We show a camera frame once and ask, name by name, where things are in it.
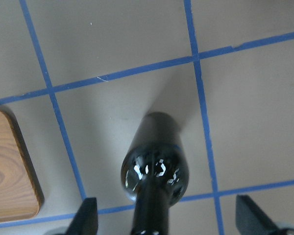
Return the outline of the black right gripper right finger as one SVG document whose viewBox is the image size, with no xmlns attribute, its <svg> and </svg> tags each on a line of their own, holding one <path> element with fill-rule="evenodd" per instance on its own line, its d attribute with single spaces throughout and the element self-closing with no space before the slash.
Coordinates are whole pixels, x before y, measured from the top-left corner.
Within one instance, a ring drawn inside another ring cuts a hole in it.
<svg viewBox="0 0 294 235">
<path fill-rule="evenodd" d="M 279 230 L 248 195 L 236 196 L 235 224 L 241 235 L 273 235 Z"/>
</svg>

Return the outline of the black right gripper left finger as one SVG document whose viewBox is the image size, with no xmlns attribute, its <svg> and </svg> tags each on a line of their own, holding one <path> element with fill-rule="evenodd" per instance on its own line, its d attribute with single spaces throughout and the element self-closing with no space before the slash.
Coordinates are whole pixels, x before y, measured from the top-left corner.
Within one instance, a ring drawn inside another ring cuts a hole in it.
<svg viewBox="0 0 294 235">
<path fill-rule="evenodd" d="M 66 230 L 67 235 L 96 235 L 98 209 L 95 197 L 85 198 Z"/>
</svg>

